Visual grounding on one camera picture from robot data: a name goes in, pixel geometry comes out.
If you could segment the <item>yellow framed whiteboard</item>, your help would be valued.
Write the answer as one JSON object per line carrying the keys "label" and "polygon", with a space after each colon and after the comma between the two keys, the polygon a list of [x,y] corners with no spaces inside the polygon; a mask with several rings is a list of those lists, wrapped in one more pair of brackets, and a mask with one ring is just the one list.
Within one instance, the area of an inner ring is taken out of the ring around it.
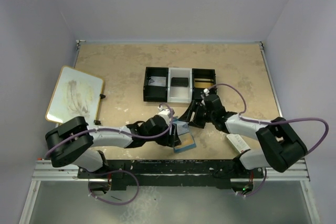
{"label": "yellow framed whiteboard", "polygon": [[46,111],[46,120],[63,124],[83,116],[87,123],[93,124],[97,119],[103,87],[103,79],[63,66]]}

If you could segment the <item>gold VIP card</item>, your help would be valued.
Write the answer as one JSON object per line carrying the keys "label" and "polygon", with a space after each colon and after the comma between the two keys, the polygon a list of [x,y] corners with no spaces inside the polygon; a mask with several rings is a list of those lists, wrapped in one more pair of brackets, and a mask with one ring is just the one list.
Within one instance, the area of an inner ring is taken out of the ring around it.
{"label": "gold VIP card", "polygon": [[179,147],[184,148],[184,147],[187,147],[187,146],[193,146],[194,143],[195,142],[194,142],[193,138],[183,138],[181,140],[181,145]]}

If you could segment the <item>blue leather card holder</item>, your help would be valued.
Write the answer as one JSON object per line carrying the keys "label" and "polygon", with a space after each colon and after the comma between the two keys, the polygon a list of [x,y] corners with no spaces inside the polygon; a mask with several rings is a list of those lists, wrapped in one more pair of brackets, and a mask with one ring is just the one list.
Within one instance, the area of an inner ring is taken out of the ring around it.
{"label": "blue leather card holder", "polygon": [[195,148],[196,143],[190,132],[188,123],[183,121],[175,121],[173,125],[175,126],[174,133],[176,136],[176,143],[173,147],[174,152],[181,153]]}

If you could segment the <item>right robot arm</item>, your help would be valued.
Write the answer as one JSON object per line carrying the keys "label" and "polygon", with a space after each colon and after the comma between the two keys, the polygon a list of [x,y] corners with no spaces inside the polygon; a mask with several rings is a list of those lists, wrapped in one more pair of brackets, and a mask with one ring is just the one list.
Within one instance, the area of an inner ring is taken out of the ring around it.
{"label": "right robot arm", "polygon": [[179,120],[200,129],[211,123],[220,132],[257,140],[260,149],[244,151],[234,158],[246,170],[271,167],[283,173],[308,153],[306,145],[284,118],[277,117],[265,124],[255,119],[243,120],[238,113],[226,111],[216,94],[205,96],[202,101],[193,100]]}

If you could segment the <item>black and white sorting tray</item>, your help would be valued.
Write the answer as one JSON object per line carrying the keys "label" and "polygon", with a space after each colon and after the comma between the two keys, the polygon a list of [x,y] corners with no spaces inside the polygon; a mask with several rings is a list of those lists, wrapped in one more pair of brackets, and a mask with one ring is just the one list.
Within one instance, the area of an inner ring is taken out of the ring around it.
{"label": "black and white sorting tray", "polygon": [[214,69],[146,67],[143,101],[191,103],[216,83]]}

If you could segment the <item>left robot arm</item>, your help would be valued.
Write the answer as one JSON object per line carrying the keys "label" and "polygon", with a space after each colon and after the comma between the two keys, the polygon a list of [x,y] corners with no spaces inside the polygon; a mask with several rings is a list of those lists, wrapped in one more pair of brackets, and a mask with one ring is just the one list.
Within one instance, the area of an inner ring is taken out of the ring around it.
{"label": "left robot arm", "polygon": [[89,172],[108,166],[104,154],[94,151],[93,147],[138,148],[147,142],[155,142],[174,148],[182,144],[176,126],[160,115],[122,127],[89,125],[83,116],[77,116],[46,133],[45,140],[46,157],[50,158],[53,167],[74,164]]}

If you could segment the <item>white card box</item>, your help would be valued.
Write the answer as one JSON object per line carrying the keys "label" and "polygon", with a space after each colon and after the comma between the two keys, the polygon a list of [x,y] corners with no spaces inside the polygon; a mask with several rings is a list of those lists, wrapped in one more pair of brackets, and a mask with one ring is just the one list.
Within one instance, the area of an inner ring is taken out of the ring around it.
{"label": "white card box", "polygon": [[243,153],[250,150],[250,146],[245,142],[245,140],[238,134],[227,134],[226,138],[231,143],[231,145],[236,149],[237,152]]}

